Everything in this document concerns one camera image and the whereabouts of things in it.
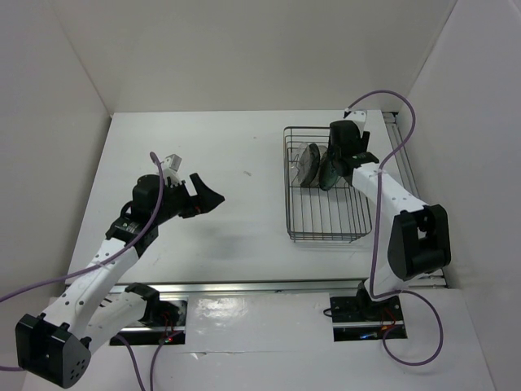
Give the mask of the frosted square glass plate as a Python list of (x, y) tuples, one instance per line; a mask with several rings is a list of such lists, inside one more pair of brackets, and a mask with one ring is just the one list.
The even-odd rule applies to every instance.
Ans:
[(320, 159), (317, 167), (317, 172), (313, 178), (313, 181), (310, 184), (312, 188), (319, 188), (321, 169), (327, 158), (327, 146), (324, 144), (318, 144), (317, 146), (319, 150)]

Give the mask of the blue patterned round plate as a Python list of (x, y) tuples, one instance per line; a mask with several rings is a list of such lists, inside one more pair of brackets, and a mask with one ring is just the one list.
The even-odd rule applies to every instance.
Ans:
[(345, 167), (343, 160), (336, 156), (326, 152), (321, 159), (321, 165), (318, 173), (319, 187), (323, 191), (329, 191), (340, 178), (345, 176)]

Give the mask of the black round plate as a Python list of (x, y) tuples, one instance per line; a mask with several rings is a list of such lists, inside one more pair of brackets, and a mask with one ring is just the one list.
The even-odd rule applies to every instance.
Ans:
[(310, 187), (317, 172), (319, 150), (316, 143), (306, 143), (298, 160), (298, 181), (301, 187)]

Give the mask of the clear textured glass plate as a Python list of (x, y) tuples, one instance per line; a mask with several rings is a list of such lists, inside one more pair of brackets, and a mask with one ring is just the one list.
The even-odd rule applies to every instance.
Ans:
[(291, 151), (290, 158), (291, 185), (307, 187), (309, 185), (310, 155), (309, 144), (300, 143)]

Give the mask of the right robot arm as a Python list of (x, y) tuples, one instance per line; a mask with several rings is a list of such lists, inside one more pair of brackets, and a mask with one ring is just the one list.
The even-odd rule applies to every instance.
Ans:
[(360, 121), (330, 123), (328, 156), (334, 171), (376, 207), (373, 259), (364, 294), (355, 309), (374, 319), (383, 301), (403, 292), (409, 282), (446, 267), (452, 260), (445, 208), (409, 193), (368, 151), (370, 133)]

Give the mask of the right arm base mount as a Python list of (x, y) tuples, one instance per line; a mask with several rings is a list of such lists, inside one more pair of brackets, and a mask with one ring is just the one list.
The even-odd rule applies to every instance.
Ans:
[(408, 338), (398, 297), (378, 302), (331, 297), (322, 313), (332, 321), (335, 342)]

